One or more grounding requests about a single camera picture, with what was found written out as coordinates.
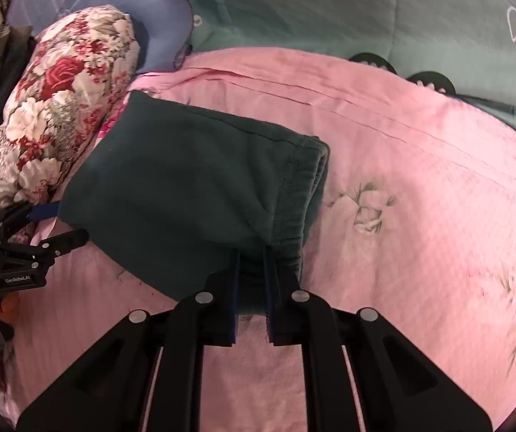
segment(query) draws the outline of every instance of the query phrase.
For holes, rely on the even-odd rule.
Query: black mounting clamp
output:
[[[197,432],[204,346],[235,343],[240,258],[173,310],[132,311],[24,411],[17,432]],[[376,310],[332,309],[277,268],[270,248],[264,282],[270,342],[302,346],[309,432],[358,432],[360,421],[367,432],[492,432],[484,410]]]
[[[56,216],[57,205],[33,206],[19,202],[0,210],[0,294],[43,287],[55,259],[88,241],[88,233],[83,229],[50,237],[37,246],[9,241],[31,222]]]

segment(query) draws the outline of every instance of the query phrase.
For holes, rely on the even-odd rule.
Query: pink bed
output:
[[[287,49],[198,54],[130,89],[329,144],[303,286],[342,310],[376,307],[501,424],[516,406],[513,130],[388,72]],[[34,243],[64,227],[42,223]],[[45,288],[22,294],[8,412],[131,310],[174,305],[92,243],[59,258]],[[268,345],[261,317],[242,320],[234,348],[205,355],[201,430],[306,430],[300,359]]]

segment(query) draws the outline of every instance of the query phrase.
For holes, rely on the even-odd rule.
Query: floral pillow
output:
[[[38,36],[0,126],[0,208],[45,203],[124,96],[139,46],[113,6],[75,12]]]

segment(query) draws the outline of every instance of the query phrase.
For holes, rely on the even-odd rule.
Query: folded sweatpants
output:
[[[59,216],[175,300],[203,289],[239,249],[241,310],[262,311],[263,248],[300,277],[328,159],[318,138],[134,91]]]

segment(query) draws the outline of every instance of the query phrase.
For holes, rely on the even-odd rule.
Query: red rose print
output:
[[[58,91],[73,91],[72,83],[78,73],[84,69],[84,62],[75,57],[61,57],[55,65],[46,71],[44,88],[40,99],[48,100]]]

